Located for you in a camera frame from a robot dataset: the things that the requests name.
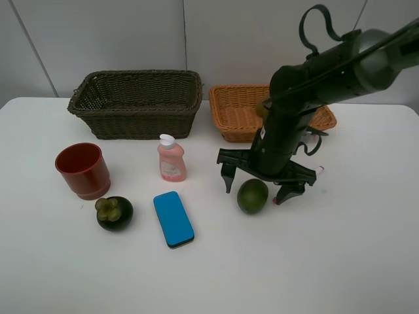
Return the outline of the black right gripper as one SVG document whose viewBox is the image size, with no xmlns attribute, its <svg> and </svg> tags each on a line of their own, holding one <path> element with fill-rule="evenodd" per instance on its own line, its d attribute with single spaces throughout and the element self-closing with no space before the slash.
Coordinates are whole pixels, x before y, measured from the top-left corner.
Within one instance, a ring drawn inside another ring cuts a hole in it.
<svg viewBox="0 0 419 314">
<path fill-rule="evenodd" d="M 268 142 L 265 127 L 257 130 L 250 149 L 219 150 L 217 163 L 221 165 L 221 176 L 225 182 L 226 193 L 230 194 L 236 170 L 241 169 L 250 175 L 282 187 L 276 194 L 276 205 L 301 196 L 305 192 L 305 184 L 312 186 L 316 172 L 291 160 L 302 142 L 304 128 L 293 130 L 285 136 L 276 135 L 280 142 Z"/>
</svg>

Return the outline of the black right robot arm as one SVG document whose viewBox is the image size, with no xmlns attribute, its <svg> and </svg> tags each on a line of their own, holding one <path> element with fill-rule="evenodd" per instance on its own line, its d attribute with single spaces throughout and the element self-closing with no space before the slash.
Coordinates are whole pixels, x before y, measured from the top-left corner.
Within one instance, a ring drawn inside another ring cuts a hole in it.
<svg viewBox="0 0 419 314">
<path fill-rule="evenodd" d="M 220 149 L 217 163 L 226 191 L 235 172 L 280 186 L 276 204 L 300 196 L 313 185 L 316 172 L 291 161 L 303 144 L 302 137 L 323 106 L 389 88 L 402 70 L 418 65 L 418 21 L 393 34 L 355 30 L 342 42 L 300 65 L 283 66 L 270 81 L 270 107 L 251 148 Z"/>
</svg>

